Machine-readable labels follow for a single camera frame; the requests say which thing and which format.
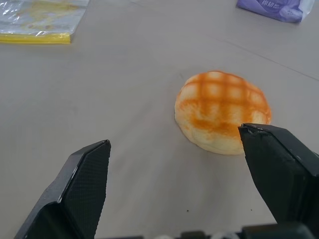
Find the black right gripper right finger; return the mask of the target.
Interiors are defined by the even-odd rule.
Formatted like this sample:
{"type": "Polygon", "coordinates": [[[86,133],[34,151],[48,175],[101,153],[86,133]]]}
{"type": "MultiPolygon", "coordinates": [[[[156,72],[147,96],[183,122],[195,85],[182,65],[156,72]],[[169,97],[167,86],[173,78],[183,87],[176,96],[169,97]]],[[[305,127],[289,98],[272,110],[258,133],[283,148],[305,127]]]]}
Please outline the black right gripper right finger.
{"type": "Polygon", "coordinates": [[[319,156],[287,129],[244,123],[239,128],[254,184],[275,220],[319,224],[319,156]]]}

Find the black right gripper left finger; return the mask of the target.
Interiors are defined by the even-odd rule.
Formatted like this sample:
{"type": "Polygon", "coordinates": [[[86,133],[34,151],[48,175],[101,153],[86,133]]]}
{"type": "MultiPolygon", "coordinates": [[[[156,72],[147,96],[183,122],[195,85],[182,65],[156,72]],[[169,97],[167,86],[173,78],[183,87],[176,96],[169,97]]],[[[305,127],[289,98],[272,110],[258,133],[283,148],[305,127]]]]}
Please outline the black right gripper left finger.
{"type": "Polygon", "coordinates": [[[109,140],[72,153],[15,235],[17,239],[92,239],[106,199],[109,140]]]}

